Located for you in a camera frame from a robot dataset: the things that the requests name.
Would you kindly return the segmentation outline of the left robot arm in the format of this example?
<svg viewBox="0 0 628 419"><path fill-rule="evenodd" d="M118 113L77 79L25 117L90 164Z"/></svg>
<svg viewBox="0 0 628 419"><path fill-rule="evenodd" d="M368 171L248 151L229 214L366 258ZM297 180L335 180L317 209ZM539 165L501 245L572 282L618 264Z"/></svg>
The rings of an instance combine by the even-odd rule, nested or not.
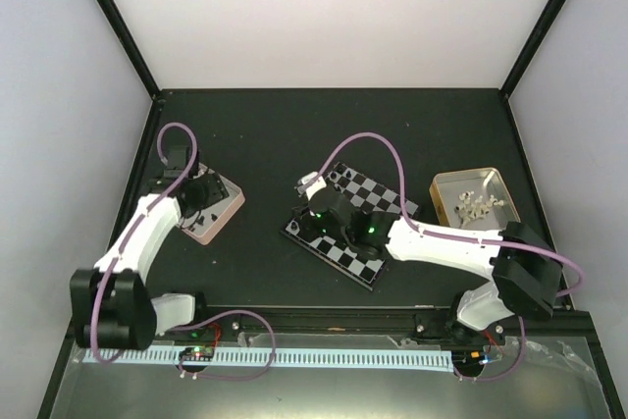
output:
<svg viewBox="0 0 628 419"><path fill-rule="evenodd" d="M70 279L73 328L81 348L144 350L173 328L190 340L210 329L200 294L150 294L150 268L167 235L179 229L208 244L244 203L240 187L200 163L188 146L167 154L163 172L149 180L127 227L91 269Z"/></svg>

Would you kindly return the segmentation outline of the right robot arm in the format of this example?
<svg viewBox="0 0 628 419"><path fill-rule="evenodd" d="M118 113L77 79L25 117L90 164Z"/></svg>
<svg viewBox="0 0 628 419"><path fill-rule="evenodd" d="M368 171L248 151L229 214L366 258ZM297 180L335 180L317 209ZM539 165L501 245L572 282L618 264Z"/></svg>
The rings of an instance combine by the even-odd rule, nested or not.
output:
<svg viewBox="0 0 628 419"><path fill-rule="evenodd" d="M548 321L558 297L559 263L519 222L488 231L438 227L399 213L367 212L326 186L295 208L286 232L364 285L377 276L376 264L387 260L430 263L484 279L453 299L443 327L444 340L453 344L477 343L487 328L511 316Z"/></svg>

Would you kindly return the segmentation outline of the black chess pieces pile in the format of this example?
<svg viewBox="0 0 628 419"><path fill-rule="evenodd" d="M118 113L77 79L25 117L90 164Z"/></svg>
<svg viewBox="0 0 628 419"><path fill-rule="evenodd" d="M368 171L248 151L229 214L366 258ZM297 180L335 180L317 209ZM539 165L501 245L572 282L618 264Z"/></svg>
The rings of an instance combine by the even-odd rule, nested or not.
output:
<svg viewBox="0 0 628 419"><path fill-rule="evenodd" d="M196 227L203 226L206 221L215 222L218 219L218 216L214 213L211 213L209 216L204 214L198 214L193 222L188 224L187 226L182 227L183 230L193 231Z"/></svg>

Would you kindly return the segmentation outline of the white chess pieces pile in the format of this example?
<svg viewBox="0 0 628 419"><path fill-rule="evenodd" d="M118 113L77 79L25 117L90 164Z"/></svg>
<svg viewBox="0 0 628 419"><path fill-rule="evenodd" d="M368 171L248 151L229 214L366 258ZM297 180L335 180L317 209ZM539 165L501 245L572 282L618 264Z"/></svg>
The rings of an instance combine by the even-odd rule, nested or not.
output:
<svg viewBox="0 0 628 419"><path fill-rule="evenodd" d="M474 196L474 191L465 191L458 195L459 202L454 212L460 220L460 227L464 228L477 220L485 219L493 208L503 207L505 201L490 195L488 200L483 195Z"/></svg>

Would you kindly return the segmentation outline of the small circuit board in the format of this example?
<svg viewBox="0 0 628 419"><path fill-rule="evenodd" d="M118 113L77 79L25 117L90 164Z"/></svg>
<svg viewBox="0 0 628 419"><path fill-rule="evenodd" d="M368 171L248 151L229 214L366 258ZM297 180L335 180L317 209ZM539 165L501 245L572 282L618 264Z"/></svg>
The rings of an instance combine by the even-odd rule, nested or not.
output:
<svg viewBox="0 0 628 419"><path fill-rule="evenodd" d="M209 362L214 356L214 348L211 346L190 346L184 348L179 354L181 361Z"/></svg>

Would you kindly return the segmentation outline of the pink metal tin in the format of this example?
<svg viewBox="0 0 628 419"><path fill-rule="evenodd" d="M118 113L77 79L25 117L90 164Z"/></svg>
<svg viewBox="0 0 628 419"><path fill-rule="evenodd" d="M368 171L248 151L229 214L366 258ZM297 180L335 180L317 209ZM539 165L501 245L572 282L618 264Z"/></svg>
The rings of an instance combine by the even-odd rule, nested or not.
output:
<svg viewBox="0 0 628 419"><path fill-rule="evenodd" d="M201 167L201 172L198 176L200 177L204 173L216 172L209 168ZM241 188L226 177L222 175L220 176L222 177L222 180L227 188L229 196L225 200L214 204L213 206L203 210L202 212L197 213L195 216L187 220L181 219L180 222L181 230L202 245L209 244L216 237L216 235L224 228L227 222L235 215L235 213L239 210L239 208L244 204L245 201L245 197ZM206 221L203 226L196 227L193 231L187 231L182 229L182 227L187 226L188 224L193 222L198 214L204 214L206 216L209 216L211 213L214 213L218 216L218 219L215 222Z"/></svg>

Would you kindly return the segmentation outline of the black and white chessboard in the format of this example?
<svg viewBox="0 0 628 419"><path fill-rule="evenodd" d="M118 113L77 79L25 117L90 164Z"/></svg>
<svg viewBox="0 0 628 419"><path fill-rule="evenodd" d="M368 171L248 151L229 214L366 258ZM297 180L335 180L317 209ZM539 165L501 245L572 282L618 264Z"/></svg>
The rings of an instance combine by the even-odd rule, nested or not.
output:
<svg viewBox="0 0 628 419"><path fill-rule="evenodd" d="M334 167L338 163L345 165L345 171L342 175L337 174L338 179L333 182L330 174L335 172ZM345 177L347 170L352 173L351 180ZM343 161L335 162L324 175L324 180L327 183L324 191L328 196L327 210L321 212L319 207L311 210L307 203L301 205L306 205L312 213L331 216L339 226L339 235L304 240L290 230L292 216L282 233L331 267L371 290L384 273L387 262L392 259L385 250L384 230L401 216L400 195L396 190L378 183ZM344 187L343 192L337 190L337 184Z"/></svg>

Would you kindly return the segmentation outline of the orange metal tin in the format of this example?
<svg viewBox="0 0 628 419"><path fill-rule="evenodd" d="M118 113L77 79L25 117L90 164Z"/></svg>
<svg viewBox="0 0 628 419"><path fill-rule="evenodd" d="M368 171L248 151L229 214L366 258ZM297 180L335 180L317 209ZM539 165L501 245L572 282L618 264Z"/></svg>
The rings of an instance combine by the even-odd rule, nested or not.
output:
<svg viewBox="0 0 628 419"><path fill-rule="evenodd" d="M520 222L510 192L493 167L436 174L429 193L441 226L488 231Z"/></svg>

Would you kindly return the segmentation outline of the black aluminium rail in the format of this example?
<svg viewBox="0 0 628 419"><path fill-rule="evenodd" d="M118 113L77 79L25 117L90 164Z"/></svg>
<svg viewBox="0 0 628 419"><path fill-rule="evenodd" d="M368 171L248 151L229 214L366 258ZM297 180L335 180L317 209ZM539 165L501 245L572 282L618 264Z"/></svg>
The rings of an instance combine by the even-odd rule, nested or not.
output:
<svg viewBox="0 0 628 419"><path fill-rule="evenodd" d="M192 320L157 334L182 335L220 327L225 339L239 333L263 333L269 324L276 334L340 334L408 336L427 344L472 345L501 340L495 325L476 332L453 321L447 308L421 307L198 307Z"/></svg>

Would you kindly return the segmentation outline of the left black frame post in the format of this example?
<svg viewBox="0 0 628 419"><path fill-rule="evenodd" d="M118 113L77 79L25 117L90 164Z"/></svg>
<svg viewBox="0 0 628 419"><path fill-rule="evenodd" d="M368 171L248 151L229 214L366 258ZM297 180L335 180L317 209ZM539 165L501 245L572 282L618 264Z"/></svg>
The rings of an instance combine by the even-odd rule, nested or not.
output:
<svg viewBox="0 0 628 419"><path fill-rule="evenodd" d="M154 99L159 95L160 88L151 74L117 3L115 0L96 0L96 2L122 45L145 90Z"/></svg>

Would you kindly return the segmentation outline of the black frame post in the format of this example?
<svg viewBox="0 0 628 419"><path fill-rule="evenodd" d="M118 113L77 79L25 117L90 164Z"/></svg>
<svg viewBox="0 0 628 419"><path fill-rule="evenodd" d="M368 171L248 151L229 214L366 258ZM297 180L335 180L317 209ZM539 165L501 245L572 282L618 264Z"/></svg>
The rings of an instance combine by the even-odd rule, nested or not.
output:
<svg viewBox="0 0 628 419"><path fill-rule="evenodd" d="M160 88L151 74L117 3L115 0L96 0L96 2L122 45L145 90L154 99L159 95Z"/></svg>
<svg viewBox="0 0 628 419"><path fill-rule="evenodd" d="M506 79L499 89L500 94L505 99L509 99L512 96L520 80L524 77L566 1L567 0L548 0L546 2L513 66L506 76Z"/></svg>

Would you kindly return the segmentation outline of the right black frame post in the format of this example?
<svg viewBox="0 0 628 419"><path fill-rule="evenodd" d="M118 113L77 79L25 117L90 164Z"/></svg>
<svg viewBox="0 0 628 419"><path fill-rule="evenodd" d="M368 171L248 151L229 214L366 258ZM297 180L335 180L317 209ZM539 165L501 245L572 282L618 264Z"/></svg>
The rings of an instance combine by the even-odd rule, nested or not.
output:
<svg viewBox="0 0 628 419"><path fill-rule="evenodd" d="M506 76L506 79L499 89L500 94L505 99L509 99L512 96L520 80L524 77L566 1L567 0L548 0L546 2L513 66Z"/></svg>

